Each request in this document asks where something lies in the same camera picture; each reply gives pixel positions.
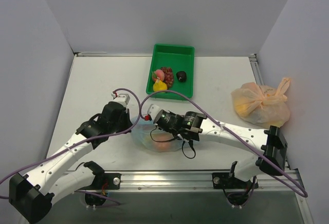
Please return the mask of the blue printed plastic bag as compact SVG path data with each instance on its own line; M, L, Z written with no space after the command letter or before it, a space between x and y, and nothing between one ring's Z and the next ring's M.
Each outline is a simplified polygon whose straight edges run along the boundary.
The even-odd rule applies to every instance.
M182 140L175 139L174 136L170 133L164 132L156 128L152 121L145 121L143 119L139 119L138 123L134 126L131 131L132 141L139 147L143 147L153 152L157 152L154 149L154 140L156 135L168 135L171 138L166 140L166 142L172 143L172 149L169 152L175 152L181 149Z

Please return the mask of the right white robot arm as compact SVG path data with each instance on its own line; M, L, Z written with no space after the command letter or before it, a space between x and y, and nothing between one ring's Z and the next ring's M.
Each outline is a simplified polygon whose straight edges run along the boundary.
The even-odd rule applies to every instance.
M218 142L250 151L251 157L234 161L231 165L228 181L235 188L260 173L270 176L282 176L284 173L287 142L276 126L269 129L245 128L220 123L193 111L178 115L151 108L148 115L158 128L186 141Z

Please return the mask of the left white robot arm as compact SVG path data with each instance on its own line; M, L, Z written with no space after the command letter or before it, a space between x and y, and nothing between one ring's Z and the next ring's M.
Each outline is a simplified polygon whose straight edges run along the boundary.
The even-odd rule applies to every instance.
M132 126L127 107L130 98L121 94L85 121L70 139L47 161L25 175L15 173L9 180L9 203L29 222L37 223L61 198L80 188L93 189L104 183L104 170L91 161L72 175L65 172L82 157L115 134Z

